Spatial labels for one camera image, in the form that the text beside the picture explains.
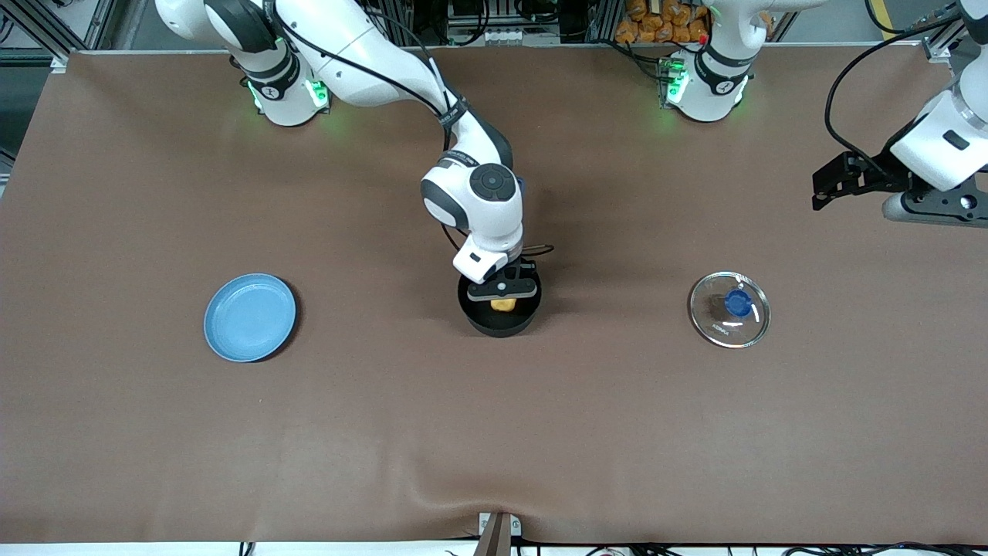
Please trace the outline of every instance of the black bowl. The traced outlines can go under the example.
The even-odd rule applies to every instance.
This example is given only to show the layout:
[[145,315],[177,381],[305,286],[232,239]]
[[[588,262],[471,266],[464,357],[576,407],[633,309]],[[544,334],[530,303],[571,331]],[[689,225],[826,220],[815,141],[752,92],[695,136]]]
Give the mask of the black bowl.
[[534,270],[523,271],[522,276],[535,280],[538,289],[535,290],[534,296],[519,299],[515,309],[510,313],[494,311],[489,301],[470,301],[466,297],[466,288],[473,282],[460,276],[456,297],[459,299],[459,307],[470,324],[480,332],[493,337],[513,336],[528,327],[535,317],[538,305],[542,302],[542,283],[538,280],[538,272]]

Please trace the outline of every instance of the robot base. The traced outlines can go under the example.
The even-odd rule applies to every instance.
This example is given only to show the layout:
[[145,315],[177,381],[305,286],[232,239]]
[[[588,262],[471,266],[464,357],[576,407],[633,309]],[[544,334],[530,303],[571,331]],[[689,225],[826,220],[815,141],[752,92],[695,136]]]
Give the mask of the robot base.
[[[748,77],[735,86],[729,81],[725,81],[725,94],[714,94],[710,86],[700,80],[697,71],[697,57],[691,52],[679,50],[670,58],[672,63],[679,67],[673,68],[670,75],[673,83],[661,84],[659,94],[665,106],[675,107],[687,118],[696,122],[716,122],[724,119],[731,110],[741,102],[742,92],[748,84]],[[670,70],[666,68],[660,75],[669,75]]]
[[[535,294],[518,298],[515,309],[510,313],[495,311],[491,308],[490,300],[472,301],[469,291],[476,289],[477,285],[464,276],[459,277],[459,285],[456,288],[459,307],[470,324],[481,333],[492,337],[510,337],[527,328],[535,317],[535,312],[542,301],[542,284],[538,279],[535,264],[524,259],[522,263],[519,279],[535,281]],[[501,274],[499,272],[480,287],[499,282],[502,279]]]

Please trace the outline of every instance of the transparent glass lid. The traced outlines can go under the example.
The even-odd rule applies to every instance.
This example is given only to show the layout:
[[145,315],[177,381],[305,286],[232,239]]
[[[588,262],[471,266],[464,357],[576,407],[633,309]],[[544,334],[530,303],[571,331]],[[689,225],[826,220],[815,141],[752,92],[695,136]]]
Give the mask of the transparent glass lid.
[[703,337],[717,345],[749,347],[769,329],[769,300],[751,278],[714,272],[693,287],[690,319]]

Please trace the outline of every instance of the metal frame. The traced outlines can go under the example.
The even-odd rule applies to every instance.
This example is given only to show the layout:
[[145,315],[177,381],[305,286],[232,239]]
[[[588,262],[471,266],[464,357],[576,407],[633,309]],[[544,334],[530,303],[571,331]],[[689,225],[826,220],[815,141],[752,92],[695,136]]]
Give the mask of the metal frame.
[[0,10],[62,62],[74,51],[86,49],[82,40],[38,0],[0,0]]
[[89,49],[99,48],[101,42],[107,33],[107,22],[110,19],[111,14],[114,13],[118,0],[98,0],[96,3],[96,11],[93,13],[93,19],[89,22],[89,29],[86,31],[86,37],[83,39],[83,43]]
[[923,38],[923,50],[930,62],[950,63],[950,47],[967,37],[964,22],[955,21],[941,27],[931,37]]
[[768,43],[779,43],[785,34],[792,29],[792,24],[795,23],[796,18],[799,17],[799,12],[785,12],[779,21],[776,22],[775,31],[772,36],[767,40]]
[[4,164],[7,164],[10,167],[14,167],[14,159],[16,158],[17,158],[16,154],[0,146],[0,162],[3,162]]

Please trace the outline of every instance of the green indicator light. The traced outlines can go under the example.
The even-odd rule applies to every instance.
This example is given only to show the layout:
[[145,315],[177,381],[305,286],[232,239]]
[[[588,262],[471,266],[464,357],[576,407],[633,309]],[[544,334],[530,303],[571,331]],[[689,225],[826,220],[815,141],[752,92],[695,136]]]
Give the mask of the green indicator light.
[[254,97],[254,106],[256,106],[258,110],[264,110],[261,108],[261,99],[257,96],[257,90],[254,89],[254,84],[248,81],[247,88],[250,89],[250,94]]
[[690,84],[690,75],[686,71],[679,74],[679,76],[669,85],[669,94],[667,95],[667,100],[671,103],[678,103],[683,100],[683,91],[686,90],[686,86]]
[[322,81],[305,80],[305,88],[308,89],[309,96],[317,108],[322,108],[329,103],[329,90]]

